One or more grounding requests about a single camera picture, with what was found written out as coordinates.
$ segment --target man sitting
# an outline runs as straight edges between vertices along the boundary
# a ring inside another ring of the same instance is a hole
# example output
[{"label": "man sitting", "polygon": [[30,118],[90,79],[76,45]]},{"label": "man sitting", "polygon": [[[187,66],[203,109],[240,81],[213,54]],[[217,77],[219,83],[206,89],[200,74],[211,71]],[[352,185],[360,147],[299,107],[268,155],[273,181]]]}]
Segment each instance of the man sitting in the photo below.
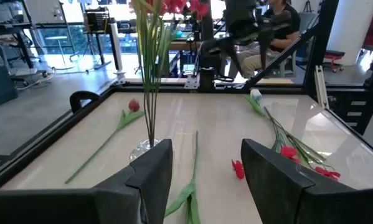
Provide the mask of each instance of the man sitting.
[{"label": "man sitting", "polygon": [[[286,3],[286,0],[269,0],[269,5],[269,10],[264,13],[267,18],[279,15],[284,10],[289,11],[291,14],[290,26],[275,31],[274,39],[271,42],[270,49],[268,49],[267,54],[276,55],[291,45],[300,35],[300,16],[291,5]],[[254,71],[262,67],[259,47],[256,46],[253,49],[244,50],[237,54],[238,60],[242,64],[242,75],[244,78],[254,76]],[[237,72],[236,65],[231,62],[228,76],[235,78]]]}]

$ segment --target table leg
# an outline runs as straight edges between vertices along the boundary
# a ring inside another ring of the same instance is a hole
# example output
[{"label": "table leg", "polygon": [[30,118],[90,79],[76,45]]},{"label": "table leg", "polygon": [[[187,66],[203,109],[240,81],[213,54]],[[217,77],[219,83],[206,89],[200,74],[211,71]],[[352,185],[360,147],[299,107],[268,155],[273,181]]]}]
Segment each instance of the table leg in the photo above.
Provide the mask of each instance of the table leg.
[{"label": "table leg", "polygon": [[63,59],[64,67],[66,68],[66,60],[64,59],[63,49],[62,49],[62,46],[60,44],[60,40],[57,40],[57,43],[59,45],[60,53],[62,54],[62,59]]},{"label": "table leg", "polygon": [[29,68],[34,68],[34,64],[31,61],[30,55],[27,51],[27,47],[24,45],[22,36],[20,35],[20,33],[16,33],[16,37],[19,40],[20,49],[22,50],[27,65],[29,66]]},{"label": "table leg", "polygon": [[98,50],[99,50],[99,57],[100,61],[102,62],[102,65],[105,63],[105,58],[103,56],[102,48],[100,46],[100,40],[99,40],[99,35],[95,34],[95,37],[97,37],[97,43],[98,43]]},{"label": "table leg", "polygon": [[91,55],[94,55],[94,51],[93,51],[93,43],[92,43],[92,39],[91,37],[89,36],[89,34],[87,34],[87,38],[88,38],[88,46],[89,46],[89,49],[91,51]]}]

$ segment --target white table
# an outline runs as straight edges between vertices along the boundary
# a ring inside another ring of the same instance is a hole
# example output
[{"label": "white table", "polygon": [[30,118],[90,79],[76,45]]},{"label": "white table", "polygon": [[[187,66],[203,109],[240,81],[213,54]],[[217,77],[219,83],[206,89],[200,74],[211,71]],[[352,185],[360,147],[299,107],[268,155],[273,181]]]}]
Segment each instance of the white table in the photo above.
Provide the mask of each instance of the white table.
[{"label": "white table", "polygon": [[[68,185],[64,182],[115,130],[120,111],[142,93],[114,93],[67,134],[51,145],[1,190],[90,188],[128,165],[132,149],[146,139],[145,121],[122,130]],[[373,188],[373,152],[339,121],[303,95],[264,95],[262,105],[296,137],[327,157],[354,189]],[[270,147],[274,133],[241,95],[161,93],[157,138],[171,138],[174,150],[168,204],[189,183],[194,163],[194,133],[199,131],[197,199],[201,222],[261,223],[245,180],[236,178],[231,159],[240,159],[243,138]],[[185,207],[165,219],[184,223]]]},{"label": "white table", "polygon": [[62,48],[62,45],[60,44],[60,40],[65,40],[65,39],[67,39],[67,36],[54,36],[54,37],[45,38],[45,40],[57,40],[57,44],[59,45],[60,53],[61,53],[62,59],[63,59],[63,64],[58,64],[58,63],[55,62],[54,64],[49,65],[49,67],[51,67],[52,69],[67,70],[67,69],[70,69],[70,68],[74,67],[73,63],[71,63],[71,62],[66,63],[66,59],[64,58],[63,48]]}]

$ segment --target white pillar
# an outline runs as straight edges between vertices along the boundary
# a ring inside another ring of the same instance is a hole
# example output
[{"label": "white pillar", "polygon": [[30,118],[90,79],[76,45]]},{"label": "white pillar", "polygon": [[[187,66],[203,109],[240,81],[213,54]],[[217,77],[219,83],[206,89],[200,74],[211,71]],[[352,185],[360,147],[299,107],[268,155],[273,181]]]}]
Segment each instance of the white pillar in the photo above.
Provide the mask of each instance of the white pillar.
[{"label": "white pillar", "polygon": [[339,1],[327,49],[345,52],[343,65],[355,65],[372,18],[373,0]]}]

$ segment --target red tulip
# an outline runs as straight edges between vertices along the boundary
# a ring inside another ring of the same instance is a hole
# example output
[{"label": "red tulip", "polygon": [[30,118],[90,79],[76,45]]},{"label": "red tulip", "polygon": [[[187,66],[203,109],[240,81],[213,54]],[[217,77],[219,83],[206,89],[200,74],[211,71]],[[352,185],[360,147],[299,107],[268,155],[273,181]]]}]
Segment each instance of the red tulip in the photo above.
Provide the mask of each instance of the red tulip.
[{"label": "red tulip", "polygon": [[338,178],[340,178],[341,176],[341,174],[338,172],[327,171],[323,169],[322,167],[315,167],[315,171],[319,174],[324,175],[325,177],[329,177],[330,179],[334,181],[338,181]]},{"label": "red tulip", "polygon": [[295,149],[293,147],[283,146],[280,149],[280,154],[286,156],[287,158],[291,159],[292,161],[294,161],[297,164],[301,163],[299,159],[294,158],[295,156],[297,156],[297,149]]},{"label": "red tulip", "polygon": [[205,16],[209,11],[209,6],[207,4],[202,4],[199,0],[191,0],[191,6],[189,7],[191,11],[196,11],[197,19]]},{"label": "red tulip", "polygon": [[234,167],[234,171],[236,173],[237,178],[240,180],[244,178],[244,168],[243,164],[240,161],[234,162],[232,160],[232,166]]},{"label": "red tulip", "polygon": [[137,112],[139,110],[139,102],[136,99],[132,99],[130,103],[128,103],[128,108],[132,112]]},{"label": "red tulip", "polygon": [[164,7],[167,9],[165,12],[180,14],[186,2],[186,0],[164,0]]}]

